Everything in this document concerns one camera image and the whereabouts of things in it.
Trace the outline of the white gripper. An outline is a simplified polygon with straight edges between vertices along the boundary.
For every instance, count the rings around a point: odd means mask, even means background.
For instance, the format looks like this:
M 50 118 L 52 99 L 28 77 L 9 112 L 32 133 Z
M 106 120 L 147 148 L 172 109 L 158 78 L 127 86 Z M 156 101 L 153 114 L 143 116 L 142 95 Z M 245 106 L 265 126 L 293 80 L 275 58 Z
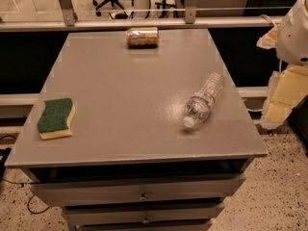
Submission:
M 293 108 L 308 95 L 307 2 L 297 0 L 279 27 L 273 26 L 256 43 L 263 49 L 276 47 L 277 58 L 289 64 L 282 72 L 273 71 L 269 78 L 268 96 L 261 116 L 264 129 L 282 125 Z

